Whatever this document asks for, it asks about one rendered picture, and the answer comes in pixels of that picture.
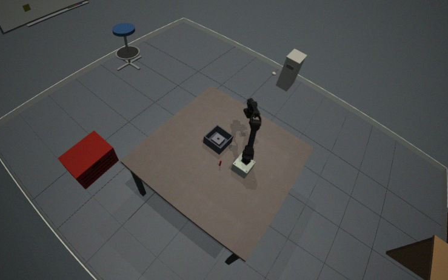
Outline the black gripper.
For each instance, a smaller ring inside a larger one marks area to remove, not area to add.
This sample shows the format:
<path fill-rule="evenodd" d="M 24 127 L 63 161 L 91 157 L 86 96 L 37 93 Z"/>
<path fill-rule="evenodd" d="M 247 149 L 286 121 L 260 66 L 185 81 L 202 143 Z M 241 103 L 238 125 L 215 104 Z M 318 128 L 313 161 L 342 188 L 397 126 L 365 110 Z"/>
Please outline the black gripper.
<path fill-rule="evenodd" d="M 244 109 L 244 113 L 245 113 L 245 115 L 246 115 L 246 117 L 247 117 L 248 119 L 251 118 L 252 114 L 249 114 L 249 113 L 247 112 L 247 108 Z M 253 117 L 254 117 L 254 115 L 252 116 L 252 119 L 253 119 Z"/>

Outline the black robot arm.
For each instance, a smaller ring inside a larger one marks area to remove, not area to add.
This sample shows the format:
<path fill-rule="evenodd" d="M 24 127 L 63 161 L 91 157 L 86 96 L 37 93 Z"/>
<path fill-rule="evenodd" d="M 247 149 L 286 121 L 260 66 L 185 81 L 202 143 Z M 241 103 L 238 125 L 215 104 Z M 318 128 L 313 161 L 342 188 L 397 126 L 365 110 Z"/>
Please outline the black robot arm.
<path fill-rule="evenodd" d="M 247 112 L 249 114 L 255 115 L 256 117 L 259 117 L 259 119 L 252 119 L 252 116 L 250 118 L 250 128 L 251 128 L 251 132 L 250 132 L 250 137 L 249 137 L 249 142 L 248 145 L 245 146 L 245 149 L 243 150 L 242 153 L 242 162 L 245 165 L 248 165 L 251 160 L 253 160 L 254 157 L 254 149 L 253 149 L 253 145 L 254 145 L 254 141 L 255 141 L 255 136 L 256 136 L 256 132 L 260 129 L 260 126 L 262 124 L 261 121 L 261 117 L 260 117 L 260 113 L 257 109 L 257 103 L 255 101 L 253 101 L 252 98 L 247 100 Z"/>

